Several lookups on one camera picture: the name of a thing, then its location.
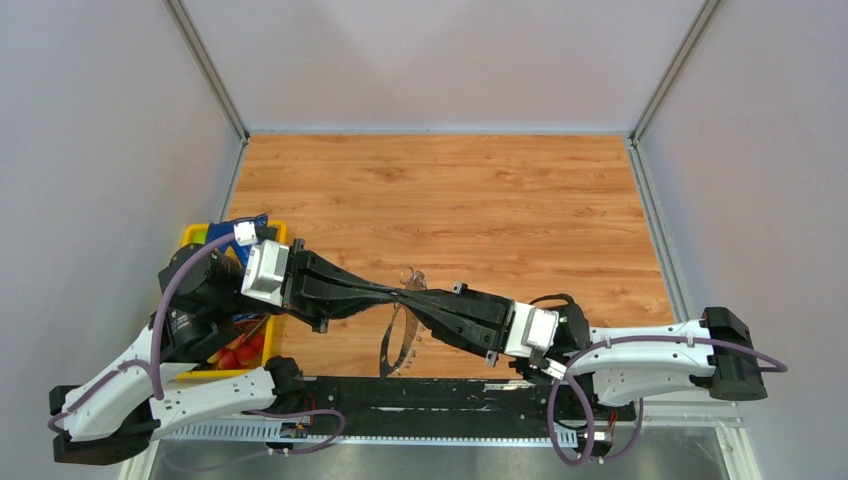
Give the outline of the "large metal keyring with clips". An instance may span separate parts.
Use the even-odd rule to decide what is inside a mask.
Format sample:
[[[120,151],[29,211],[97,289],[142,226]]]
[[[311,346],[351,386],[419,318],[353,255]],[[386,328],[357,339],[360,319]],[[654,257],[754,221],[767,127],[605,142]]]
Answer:
[[[414,345],[421,340],[422,333],[423,326],[415,314],[401,304],[394,304],[380,343],[378,375],[381,378],[400,376],[410,368],[415,357]]]

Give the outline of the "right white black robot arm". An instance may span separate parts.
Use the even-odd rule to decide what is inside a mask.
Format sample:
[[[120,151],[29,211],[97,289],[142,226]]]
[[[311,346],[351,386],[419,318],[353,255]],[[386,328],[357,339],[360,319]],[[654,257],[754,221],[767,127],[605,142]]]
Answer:
[[[397,291],[393,298],[434,338],[489,363],[505,356],[525,381],[589,376],[570,392],[584,417],[683,390],[704,389],[725,401],[767,396],[750,331],[724,307],[683,323],[612,328],[592,326],[565,293],[522,303],[459,287]]]

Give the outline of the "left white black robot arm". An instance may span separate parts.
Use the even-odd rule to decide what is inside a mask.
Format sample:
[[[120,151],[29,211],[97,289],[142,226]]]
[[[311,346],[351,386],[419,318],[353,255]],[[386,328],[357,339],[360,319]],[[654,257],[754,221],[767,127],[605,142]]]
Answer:
[[[159,279],[160,303],[129,347],[88,382],[51,390],[56,462],[117,464],[176,430],[230,414],[309,421],[317,410],[288,357],[194,386],[176,379],[238,338],[239,315],[291,314],[323,327],[395,299],[391,288],[311,251],[252,234],[185,245]]]

